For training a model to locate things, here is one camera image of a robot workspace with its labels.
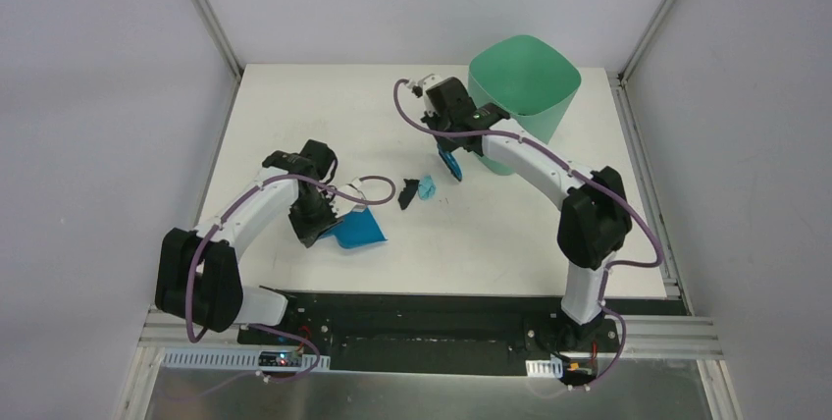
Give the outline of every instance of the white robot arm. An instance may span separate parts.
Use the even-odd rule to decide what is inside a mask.
[[[424,97],[422,122],[436,137],[440,156],[458,180],[461,171],[450,153],[463,148],[510,167],[561,211],[557,240],[570,263],[558,324],[576,340],[587,337],[603,318],[598,294],[604,265],[623,245],[632,221],[624,209],[572,173],[593,177],[625,198],[621,177],[609,167],[595,172],[569,160],[564,162],[569,171],[564,170],[544,152],[550,151],[548,146],[504,110],[494,104],[477,108],[459,79],[428,75],[407,86]]]
[[[237,264],[248,245],[273,220],[288,214],[298,239],[307,247],[339,224],[356,204],[342,196],[327,196],[303,178],[320,181],[335,174],[335,153],[324,143],[309,140],[300,153],[276,151],[231,203],[193,230],[172,229],[162,241],[156,284],[156,306],[185,317],[190,306],[193,321],[215,332],[231,324],[278,325],[287,301],[272,290],[244,287]],[[360,200],[360,181],[337,191]],[[190,299],[190,267],[203,263],[195,276]]]

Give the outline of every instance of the white table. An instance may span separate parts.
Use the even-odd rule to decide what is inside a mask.
[[[517,176],[492,174],[471,153],[454,154],[458,183],[437,155],[434,139],[405,124],[392,105],[400,78],[428,73],[467,81],[465,66],[249,65],[237,94],[200,219],[213,216],[254,177],[275,150],[298,152],[309,138],[338,155],[335,184],[354,177],[431,175],[436,195],[397,202],[373,213],[387,242],[354,250],[334,238],[311,248],[281,217],[251,243],[240,262],[243,282],[276,289],[485,295],[563,295],[567,261],[557,247],[559,213]],[[583,82],[550,144],[563,156],[621,174],[628,200],[642,212],[633,167],[603,69],[581,69]],[[418,119],[420,99],[402,90]],[[366,186],[369,198],[387,194]],[[652,260],[634,225],[620,257]],[[616,268],[609,296],[665,297],[658,269]]]

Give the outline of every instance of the blue cloth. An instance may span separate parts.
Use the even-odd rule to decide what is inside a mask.
[[[321,235],[321,238],[327,236],[335,236],[338,245],[346,249],[387,241],[369,208],[343,216],[343,221]]]
[[[419,199],[426,201],[437,192],[437,186],[434,184],[434,179],[430,175],[419,181]]]

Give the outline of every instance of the green bin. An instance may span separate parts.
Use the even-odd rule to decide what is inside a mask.
[[[515,35],[471,61],[468,93],[477,107],[494,103],[531,135],[548,143],[575,91],[581,74],[565,57],[531,35]],[[510,168],[480,157],[498,175]]]

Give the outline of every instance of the purple cable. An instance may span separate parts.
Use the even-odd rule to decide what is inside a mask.
[[[229,206],[229,208],[226,210],[226,212],[224,212],[223,215],[220,216],[220,226],[225,224],[225,222],[232,216],[232,214],[237,209],[239,209],[239,206],[241,206],[251,196],[257,194],[267,185],[283,180],[298,180],[299,182],[309,183],[331,194],[340,196],[348,201],[356,202],[358,204],[364,204],[365,206],[376,206],[379,204],[385,204],[387,202],[390,202],[395,197],[395,184],[392,182],[392,180],[387,177],[380,177],[378,175],[371,175],[367,177],[361,177],[358,179],[362,183],[369,180],[379,180],[390,185],[390,195],[388,195],[384,199],[376,201],[350,196],[349,194],[338,191],[332,186],[323,184],[317,180],[314,180],[309,177],[304,177],[302,175],[279,175],[264,180],[261,186],[253,187],[252,189],[246,191],[244,195],[240,196],[237,201],[233,202],[232,205]],[[211,226],[211,229],[208,230],[208,232],[199,242],[199,245],[196,247],[196,251],[193,252],[193,257],[190,259],[190,267],[187,270],[187,284],[185,285],[184,289],[184,328],[185,332],[187,333],[187,339],[191,343],[197,343],[200,340],[202,340],[202,338],[205,336],[205,333],[208,331],[207,328],[203,327],[202,331],[199,332],[199,335],[195,335],[193,332],[193,285],[196,281],[196,267],[199,266],[199,262],[202,259],[202,252],[205,251],[205,246],[208,245],[208,242],[211,240],[211,237],[214,236],[214,234],[219,229],[220,227],[216,224]]]
[[[562,158],[555,155],[555,153],[552,152],[551,150],[549,150],[548,147],[546,147],[545,145],[543,145],[539,142],[536,142],[534,140],[525,140],[522,135],[520,135],[518,133],[514,133],[514,132],[507,132],[507,131],[443,132],[443,131],[432,131],[428,128],[424,128],[424,127],[420,126],[418,123],[416,123],[415,121],[413,121],[412,119],[407,117],[407,115],[404,114],[404,110],[401,109],[401,103],[398,101],[398,89],[399,89],[400,86],[402,86],[404,84],[408,84],[407,79],[400,79],[399,81],[397,81],[395,83],[395,86],[392,89],[392,100],[393,100],[393,103],[395,104],[396,111],[398,111],[398,115],[401,116],[401,118],[404,120],[404,122],[406,122],[407,124],[409,124],[410,126],[415,128],[416,130],[422,131],[424,133],[429,133],[430,135],[434,135],[434,136],[437,136],[437,137],[445,137],[445,138],[465,138],[465,137],[477,137],[477,136],[483,136],[483,135],[497,135],[497,136],[500,136],[500,137],[508,137],[508,138],[515,139],[520,143],[526,143],[526,144],[530,145],[532,148],[534,148],[534,149],[538,150],[539,152],[543,153],[548,159],[550,159],[552,162],[557,164],[557,166],[559,166],[564,171],[566,171],[567,174],[574,176],[578,180],[584,182],[584,184],[587,184],[592,189],[595,189],[598,192],[601,192],[605,196],[607,196],[610,199],[612,199],[613,201],[615,201],[616,204],[621,206],[625,211],[627,211],[628,214],[630,214],[630,217],[632,217],[633,220],[636,221],[636,224],[639,225],[639,227],[642,229],[642,231],[647,236],[648,240],[650,241],[650,244],[653,247],[653,250],[655,250],[655,261],[647,263],[647,262],[639,262],[639,261],[631,261],[631,260],[615,260],[615,261],[611,261],[611,262],[607,263],[603,267],[603,269],[604,269],[603,278],[601,280],[600,290],[598,291],[598,303],[601,305],[601,311],[603,313],[608,314],[612,317],[615,317],[621,323],[621,334],[620,334],[621,341],[620,341],[620,344],[618,345],[618,350],[615,352],[615,356],[612,358],[612,361],[610,361],[610,363],[606,367],[606,369],[604,369],[603,372],[600,373],[598,375],[598,377],[591,383],[591,384],[594,384],[603,375],[605,375],[612,368],[612,366],[616,362],[618,362],[618,359],[621,357],[621,353],[623,353],[623,351],[624,351],[624,341],[627,339],[627,324],[624,321],[624,317],[622,317],[621,314],[618,314],[617,312],[613,311],[612,309],[608,309],[608,308],[606,308],[606,306],[603,305],[603,295],[606,292],[606,284],[607,284],[607,280],[609,279],[609,270],[611,270],[613,267],[619,266],[619,265],[621,265],[621,266],[634,266],[634,267],[637,267],[637,268],[655,268],[655,267],[661,265],[661,262],[664,261],[664,250],[661,248],[661,242],[658,241],[658,238],[652,232],[652,230],[650,229],[650,226],[648,226],[647,222],[645,222],[645,220],[642,219],[642,217],[636,212],[635,209],[633,209],[632,206],[630,206],[630,204],[626,200],[624,200],[624,198],[622,198],[618,194],[612,192],[606,186],[598,184],[598,183],[592,181],[592,179],[584,176],[582,173],[580,173],[576,170],[573,170],[572,167],[570,167],[569,164],[565,160],[563,160]]]
[[[294,374],[293,376],[289,376],[287,378],[273,378],[271,376],[266,377],[265,378],[266,382],[268,382],[269,384],[282,384],[282,383],[287,383],[289,381],[296,381],[300,378],[308,376],[321,363],[321,352],[318,350],[318,347],[315,346],[315,343],[313,343],[312,341],[309,341],[309,340],[304,339],[302,337],[299,337],[297,335],[288,334],[286,332],[282,332],[280,330],[273,329],[271,327],[266,327],[264,325],[251,324],[251,325],[249,325],[249,327],[253,328],[253,329],[260,330],[260,331],[263,331],[263,332],[267,332],[267,333],[272,334],[272,335],[276,335],[278,337],[285,337],[287,339],[300,341],[301,343],[309,346],[312,349],[312,351],[315,353],[315,361],[312,363],[311,366],[309,366],[308,368],[304,369],[303,371],[299,371],[296,374]],[[205,395],[214,393],[214,392],[224,388],[225,386],[233,383],[234,381],[236,381],[238,379],[242,379],[246,376],[251,376],[251,375],[254,375],[256,373],[257,373],[256,371],[254,371],[254,372],[244,371],[242,373],[237,373],[237,374],[231,376],[230,378],[226,379],[225,381],[217,384],[216,386],[208,388],[208,389],[206,389],[205,391],[202,391],[199,394],[189,395],[187,397],[174,397],[172,395],[166,394],[164,391],[161,391],[161,390],[160,390],[159,394],[163,399],[165,399],[167,401],[170,401],[170,402],[190,402],[192,400],[197,400],[198,398],[204,397]]]

